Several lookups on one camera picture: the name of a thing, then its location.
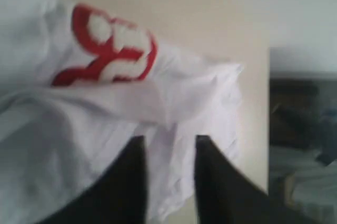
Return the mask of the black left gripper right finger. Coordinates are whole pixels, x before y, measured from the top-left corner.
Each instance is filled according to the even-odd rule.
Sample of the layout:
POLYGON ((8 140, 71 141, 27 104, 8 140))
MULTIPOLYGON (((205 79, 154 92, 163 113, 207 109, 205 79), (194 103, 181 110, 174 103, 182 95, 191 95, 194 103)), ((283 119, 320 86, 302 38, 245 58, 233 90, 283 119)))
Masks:
POLYGON ((314 223, 269 198, 245 178, 208 135, 195 138, 194 184, 199 223, 314 223))

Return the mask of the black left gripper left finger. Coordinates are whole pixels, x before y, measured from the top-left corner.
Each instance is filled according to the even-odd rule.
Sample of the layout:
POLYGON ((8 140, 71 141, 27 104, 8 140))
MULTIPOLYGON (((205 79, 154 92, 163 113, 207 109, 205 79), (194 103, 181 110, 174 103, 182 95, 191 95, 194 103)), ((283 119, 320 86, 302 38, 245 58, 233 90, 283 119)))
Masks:
POLYGON ((146 223, 145 138, 130 138, 117 159, 85 192, 42 223, 146 223))

